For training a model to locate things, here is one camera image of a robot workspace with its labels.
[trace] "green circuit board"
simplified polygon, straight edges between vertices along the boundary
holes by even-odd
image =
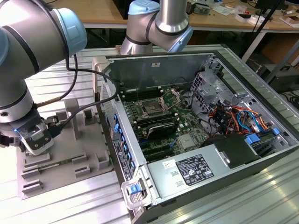
[[[197,149],[208,138],[205,128],[198,122],[198,117],[188,107],[185,98],[179,93],[178,95],[173,94],[171,88],[162,90],[167,93],[162,100],[161,98],[150,98],[123,103],[145,158],[149,157],[149,159],[154,157],[155,153],[159,153],[160,150],[168,150],[168,152],[172,152],[172,155],[177,155]],[[172,116],[169,119],[171,121],[160,119],[161,116],[173,114],[176,116]],[[145,128],[136,125],[136,121],[147,124],[147,120],[151,119],[157,119],[157,121],[146,125]],[[169,123],[176,123],[177,128],[174,132],[163,138],[150,140],[143,135],[149,128],[162,125],[165,120]],[[150,161],[160,159],[163,159],[163,156],[162,158],[150,159]]]

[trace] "motherboard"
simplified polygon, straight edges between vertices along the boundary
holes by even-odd
[[[124,94],[123,105],[148,162],[200,147],[209,137],[176,87]]]

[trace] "orange wire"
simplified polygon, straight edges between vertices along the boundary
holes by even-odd
[[[253,110],[251,110],[251,109],[249,109],[249,108],[242,108],[242,107],[238,107],[238,106],[233,106],[233,108],[235,108],[235,109],[237,109],[237,110],[239,110],[239,111],[247,110],[247,111],[250,111],[250,112],[252,112],[252,113],[258,114],[257,112],[255,112],[255,111],[253,111]],[[262,117],[260,117],[260,120],[261,120],[261,122],[259,122],[259,124],[260,124],[264,129],[268,130],[267,126],[266,126],[266,125],[264,124],[264,122],[263,122]]]
[[[237,131],[239,131],[239,124],[238,124],[233,112],[230,112],[230,114],[232,115],[232,119],[234,119],[235,125],[237,126]]]

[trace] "cable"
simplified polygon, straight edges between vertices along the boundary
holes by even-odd
[[[261,15],[262,15],[262,11],[261,11],[260,14],[258,15],[258,19],[257,19],[257,21],[256,21],[256,25],[254,26],[254,28],[253,28],[253,30],[252,30],[252,33],[253,33],[254,30],[256,29],[256,26],[257,26],[257,24],[258,24],[258,21],[260,20]]]
[[[233,1],[229,1],[229,2],[223,2],[223,4],[233,3],[235,1],[237,1],[237,0],[233,0]]]
[[[42,107],[42,106],[46,106],[55,102],[58,102],[60,100],[62,100],[63,98],[65,98],[74,88],[76,81],[77,81],[77,77],[78,77],[78,60],[77,60],[77,55],[74,55],[74,61],[75,61],[75,74],[74,74],[74,79],[73,82],[71,84],[71,86],[69,87],[68,91],[66,91],[62,96],[60,97],[56,97],[54,99],[50,99],[48,101],[36,104],[37,108]]]
[[[54,1],[50,1],[50,2],[45,2],[45,3],[46,4],[52,4],[52,3],[56,2],[56,1],[58,1],[58,0],[54,0]]]
[[[240,124],[241,127],[245,128],[247,131],[249,131],[249,133],[251,134],[251,130],[249,128],[247,128],[246,126],[244,126],[241,121],[240,121],[240,114],[241,114],[242,111],[238,112],[238,115],[237,115],[237,119],[238,119],[238,122]]]
[[[72,113],[72,115],[63,123],[63,124],[61,124],[60,126],[62,127],[62,128],[64,128],[79,112],[81,112],[81,111],[83,111],[83,110],[85,110],[85,109],[87,109],[88,107],[91,107],[91,106],[96,106],[96,105],[98,105],[98,104],[103,104],[103,103],[105,103],[105,102],[108,102],[108,101],[110,101],[110,100],[113,100],[114,98],[116,98],[117,97],[117,95],[118,95],[118,92],[119,92],[119,86],[109,77],[109,78],[107,78],[107,79],[109,79],[114,85],[115,85],[115,93],[114,93],[114,95],[112,95],[111,97],[109,97],[109,98],[107,98],[107,99],[104,99],[104,100],[100,100],[100,101],[96,101],[96,102],[94,102],[94,103],[91,103],[91,104],[87,104],[87,105],[85,105],[85,106],[83,106],[83,107],[80,107],[79,109],[77,109],[74,113]]]
[[[249,109],[249,108],[242,108],[242,107],[239,107],[239,106],[233,106],[233,108],[236,109],[236,110],[239,110],[239,111],[247,110],[247,111],[250,111],[250,112],[252,112],[252,113],[254,113],[254,114],[257,114],[257,115],[259,114],[259,113],[255,112],[255,111],[253,111],[253,110],[251,110],[251,109]],[[260,120],[261,120],[260,125],[261,125],[265,130],[268,130],[268,127],[264,124],[262,117],[259,117],[259,118],[260,118]]]
[[[235,125],[236,125],[236,127],[237,127],[237,131],[239,131],[240,129],[239,129],[239,125],[238,125],[238,122],[237,122],[237,120],[235,119],[235,116],[234,116],[234,114],[233,114],[233,112],[232,111],[230,111],[230,114],[232,115],[232,119],[234,120],[234,122],[235,122]]]

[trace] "table leg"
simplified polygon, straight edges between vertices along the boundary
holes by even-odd
[[[266,31],[261,31],[256,39],[252,42],[251,46],[248,48],[248,50],[246,51],[246,53],[244,54],[244,56],[242,57],[242,60],[244,62],[246,62],[248,60],[248,58],[251,56],[251,54],[253,53],[253,51],[256,49],[256,47],[258,46],[258,44],[262,41],[263,37],[266,35]]]

